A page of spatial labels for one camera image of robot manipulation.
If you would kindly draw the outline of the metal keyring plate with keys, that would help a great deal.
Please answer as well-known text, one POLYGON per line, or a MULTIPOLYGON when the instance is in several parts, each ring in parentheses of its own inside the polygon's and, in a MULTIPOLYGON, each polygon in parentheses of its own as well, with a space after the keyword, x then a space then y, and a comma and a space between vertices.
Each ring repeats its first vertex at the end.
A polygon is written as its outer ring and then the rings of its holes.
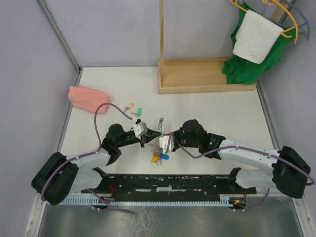
MULTIPOLYGON (((158 121, 158 129, 157 131, 162 133, 162 127, 163 127, 163 121, 164 118, 160 118, 158 121)), ((162 160, 168 160, 169 157, 167 155, 164 155, 162 152, 162 148, 159 146, 159 138, 154 139, 153 143, 153 158, 151 159, 152 163, 155 163, 156 165, 162 165, 162 160)))

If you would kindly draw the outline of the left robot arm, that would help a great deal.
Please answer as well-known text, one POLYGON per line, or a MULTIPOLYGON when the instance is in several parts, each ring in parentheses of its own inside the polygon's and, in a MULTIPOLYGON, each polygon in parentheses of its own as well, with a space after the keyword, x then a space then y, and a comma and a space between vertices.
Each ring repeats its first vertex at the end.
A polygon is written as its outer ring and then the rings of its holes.
POLYGON ((134 124, 129 131, 124 131, 118 123, 113 124, 101 146, 94 151, 72 156, 53 153, 35 175, 31 186, 51 205, 58 205, 68 194, 86 189, 103 193, 109 188, 109 180, 101 167, 114 163, 121 156, 121 147, 137 143, 144 147, 161 135, 143 122, 134 124))

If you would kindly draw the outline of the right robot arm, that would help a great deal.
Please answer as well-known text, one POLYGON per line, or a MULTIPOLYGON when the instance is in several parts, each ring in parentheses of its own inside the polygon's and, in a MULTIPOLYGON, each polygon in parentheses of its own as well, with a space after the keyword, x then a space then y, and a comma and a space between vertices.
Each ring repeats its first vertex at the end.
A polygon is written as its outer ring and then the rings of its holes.
POLYGON ((258 149, 229 140, 224 136, 208 133, 195 119, 186 121, 170 133, 167 151, 197 148, 196 158, 215 158, 235 161, 251 169, 234 168, 226 181, 227 189, 238 193, 242 189, 277 189, 291 198, 302 198, 305 188, 315 184, 311 168, 291 147, 281 150, 258 149))

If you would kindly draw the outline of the green tag key left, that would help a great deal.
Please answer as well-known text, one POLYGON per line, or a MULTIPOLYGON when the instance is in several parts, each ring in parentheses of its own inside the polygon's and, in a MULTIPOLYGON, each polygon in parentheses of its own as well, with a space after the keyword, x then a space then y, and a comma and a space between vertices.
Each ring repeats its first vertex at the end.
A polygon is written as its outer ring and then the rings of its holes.
POLYGON ((140 117, 142 115, 142 108, 138 108, 137 112, 131 112, 132 115, 136 116, 136 117, 140 117))

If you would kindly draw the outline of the yellow tag key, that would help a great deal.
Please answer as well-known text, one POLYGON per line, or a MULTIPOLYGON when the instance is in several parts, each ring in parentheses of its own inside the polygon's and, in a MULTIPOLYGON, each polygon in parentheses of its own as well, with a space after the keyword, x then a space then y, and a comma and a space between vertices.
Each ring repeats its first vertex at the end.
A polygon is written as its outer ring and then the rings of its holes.
POLYGON ((124 107, 124 113, 127 113, 129 110, 131 110, 135 106, 134 103, 130 103, 129 105, 124 107))

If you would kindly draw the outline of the wooden rack stand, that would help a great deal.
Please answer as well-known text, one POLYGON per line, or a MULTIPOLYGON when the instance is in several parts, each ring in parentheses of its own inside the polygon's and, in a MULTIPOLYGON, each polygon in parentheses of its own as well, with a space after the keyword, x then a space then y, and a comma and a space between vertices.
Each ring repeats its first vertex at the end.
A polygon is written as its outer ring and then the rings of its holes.
POLYGON ((207 93, 252 91, 256 84, 227 84, 222 74, 225 57, 168 59, 164 58, 164 1, 159 1, 160 60, 158 93, 207 93))

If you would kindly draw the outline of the pink folded towel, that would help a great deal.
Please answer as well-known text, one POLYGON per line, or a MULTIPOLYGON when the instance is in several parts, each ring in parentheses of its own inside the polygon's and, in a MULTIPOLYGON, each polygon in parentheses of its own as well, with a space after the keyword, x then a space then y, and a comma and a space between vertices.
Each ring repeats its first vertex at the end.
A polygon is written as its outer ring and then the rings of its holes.
POLYGON ((110 101, 108 93, 83 85, 71 86, 68 98, 74 108, 93 114, 101 104, 110 101))

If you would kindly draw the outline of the green cloth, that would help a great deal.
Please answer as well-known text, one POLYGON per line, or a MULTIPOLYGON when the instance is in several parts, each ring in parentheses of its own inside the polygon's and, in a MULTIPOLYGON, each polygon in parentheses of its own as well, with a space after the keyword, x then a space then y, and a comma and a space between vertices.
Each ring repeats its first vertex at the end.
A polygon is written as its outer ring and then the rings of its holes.
MULTIPOLYGON (((252 7, 246 3, 242 3, 241 7, 247 10, 256 12, 252 7)), ((235 30, 231 34, 231 41, 234 48, 236 42, 236 35, 244 19, 246 11, 239 10, 239 19, 235 30)), ((293 28, 285 35, 278 37, 267 57, 261 64, 255 64, 248 60, 242 59, 234 54, 224 63, 222 73, 226 75, 227 84, 253 84, 261 74, 267 72, 279 63, 280 56, 287 45, 296 38, 296 29, 293 28)))

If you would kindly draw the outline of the white towel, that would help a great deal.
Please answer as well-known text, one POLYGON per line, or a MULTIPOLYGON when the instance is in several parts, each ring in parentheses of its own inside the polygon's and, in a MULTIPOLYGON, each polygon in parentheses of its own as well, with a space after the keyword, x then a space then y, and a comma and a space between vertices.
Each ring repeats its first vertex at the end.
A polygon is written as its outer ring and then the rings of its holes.
POLYGON ((252 10, 247 10, 236 35, 233 54, 261 64, 282 32, 282 27, 252 10))

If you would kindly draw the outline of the grey-green hanger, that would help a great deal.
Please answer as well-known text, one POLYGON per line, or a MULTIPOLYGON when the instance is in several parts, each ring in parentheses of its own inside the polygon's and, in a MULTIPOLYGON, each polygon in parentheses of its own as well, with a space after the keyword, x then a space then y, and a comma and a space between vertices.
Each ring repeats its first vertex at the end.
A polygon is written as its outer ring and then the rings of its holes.
POLYGON ((301 24, 299 26, 299 28, 306 26, 306 28, 307 28, 306 41, 309 41, 309 39, 310 39, 310 24, 309 24, 307 18, 305 17, 305 15, 303 14, 303 12, 295 5, 295 3, 297 1, 296 0, 282 0, 282 2, 287 4, 291 9, 294 9, 301 16, 301 18, 304 20, 304 23, 301 24))

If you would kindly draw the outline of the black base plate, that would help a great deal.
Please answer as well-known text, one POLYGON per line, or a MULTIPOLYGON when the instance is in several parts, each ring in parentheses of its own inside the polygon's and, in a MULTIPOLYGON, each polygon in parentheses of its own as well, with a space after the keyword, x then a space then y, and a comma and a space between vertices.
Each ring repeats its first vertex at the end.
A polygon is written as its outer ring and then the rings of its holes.
POLYGON ((177 202, 219 201, 220 195, 256 194, 230 180, 227 175, 107 174, 97 194, 113 194, 115 201, 177 202))

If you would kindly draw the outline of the metal corner frame post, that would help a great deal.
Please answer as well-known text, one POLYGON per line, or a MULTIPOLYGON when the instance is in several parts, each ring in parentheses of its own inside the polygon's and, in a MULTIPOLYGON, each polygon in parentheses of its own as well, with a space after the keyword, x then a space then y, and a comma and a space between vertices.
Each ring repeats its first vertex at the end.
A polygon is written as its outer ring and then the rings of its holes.
POLYGON ((37 5, 39 6, 40 10, 42 11, 43 15, 45 16, 48 24, 50 25, 53 33, 55 34, 55 36, 57 37, 57 40, 59 41, 62 49, 64 50, 64 52, 66 53, 68 59, 70 60, 73 68, 77 71, 80 72, 80 65, 77 62, 75 56, 73 55, 70 47, 67 44, 67 41, 65 39, 65 37, 62 34, 62 31, 60 30, 53 14, 52 11, 49 9, 49 6, 47 4, 47 2, 45 0, 35 0, 35 2, 37 3, 37 5))

